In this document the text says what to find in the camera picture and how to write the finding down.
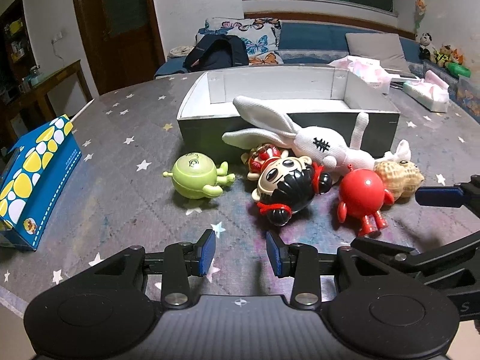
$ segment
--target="wooden table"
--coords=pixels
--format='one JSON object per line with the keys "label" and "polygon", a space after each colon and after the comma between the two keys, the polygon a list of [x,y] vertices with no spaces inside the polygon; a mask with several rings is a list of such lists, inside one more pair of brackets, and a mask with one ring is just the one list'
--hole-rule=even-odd
{"label": "wooden table", "polygon": [[50,103],[48,93],[73,74],[77,75],[80,88],[82,89],[82,92],[86,98],[86,102],[88,103],[90,100],[92,100],[92,94],[88,89],[85,76],[83,75],[80,60],[75,61],[72,64],[69,64],[68,66],[50,74],[37,85],[35,85],[28,93],[22,94],[19,98],[13,100],[11,103],[4,105],[2,102],[0,102],[0,123],[2,124],[3,130],[6,131],[6,138],[9,141],[8,143],[10,146],[13,145],[18,139],[10,120],[16,117],[21,110],[30,107],[35,102],[38,103],[46,122],[55,119],[57,115],[53,110],[52,104]]}

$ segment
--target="green alien toy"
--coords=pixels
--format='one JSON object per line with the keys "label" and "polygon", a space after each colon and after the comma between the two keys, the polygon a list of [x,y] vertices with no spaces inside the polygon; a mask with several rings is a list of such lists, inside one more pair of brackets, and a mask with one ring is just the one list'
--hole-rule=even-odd
{"label": "green alien toy", "polygon": [[222,162],[217,169],[214,162],[204,154],[188,153],[177,159],[171,177],[177,192],[188,199],[216,198],[223,193],[220,185],[230,186],[235,181],[233,173],[227,174],[229,164]]}

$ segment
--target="black backpack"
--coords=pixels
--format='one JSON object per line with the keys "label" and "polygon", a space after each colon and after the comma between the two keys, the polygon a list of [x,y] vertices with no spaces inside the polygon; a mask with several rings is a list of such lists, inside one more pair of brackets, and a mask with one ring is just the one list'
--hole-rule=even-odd
{"label": "black backpack", "polygon": [[185,58],[189,72],[211,71],[248,65],[247,49],[234,35],[205,35]]}

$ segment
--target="door frame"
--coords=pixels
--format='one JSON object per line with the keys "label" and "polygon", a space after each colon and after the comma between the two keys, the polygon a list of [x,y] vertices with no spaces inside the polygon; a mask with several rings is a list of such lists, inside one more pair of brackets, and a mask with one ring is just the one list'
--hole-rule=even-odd
{"label": "door frame", "polygon": [[[155,12],[154,0],[147,1],[148,21],[152,30],[152,36],[154,40],[155,56],[157,57],[158,66],[160,67],[165,63],[165,54],[162,46],[162,39],[160,38],[160,30],[158,28],[157,14]],[[88,31],[85,25],[85,11],[83,10],[82,0],[73,0],[73,6],[75,8],[75,15],[77,17],[78,29],[80,30],[80,36],[82,38],[83,47],[87,57],[88,65],[92,71],[92,76],[97,86],[98,92],[102,95],[106,92],[102,85],[99,85],[98,77],[101,74],[101,64],[98,58],[98,53],[93,48]]]}

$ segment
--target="white plush bunny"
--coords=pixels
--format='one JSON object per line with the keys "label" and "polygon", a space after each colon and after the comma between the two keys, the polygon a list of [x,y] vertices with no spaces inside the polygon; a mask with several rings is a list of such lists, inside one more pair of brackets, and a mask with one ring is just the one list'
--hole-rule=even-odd
{"label": "white plush bunny", "polygon": [[406,140],[398,144],[395,154],[388,151],[378,160],[366,151],[360,150],[363,132],[369,122],[368,114],[365,112],[360,112],[357,116],[348,147],[343,137],[335,130],[317,126],[302,128],[287,114],[276,111],[261,100],[237,96],[233,99],[233,105],[242,119],[258,127],[223,134],[223,142],[241,149],[251,149],[267,142],[273,143],[278,147],[292,149],[297,157],[309,156],[314,162],[322,164],[326,172],[342,176],[349,172],[347,168],[349,164],[352,164],[354,169],[373,170],[376,162],[410,161],[411,158],[409,143]]}

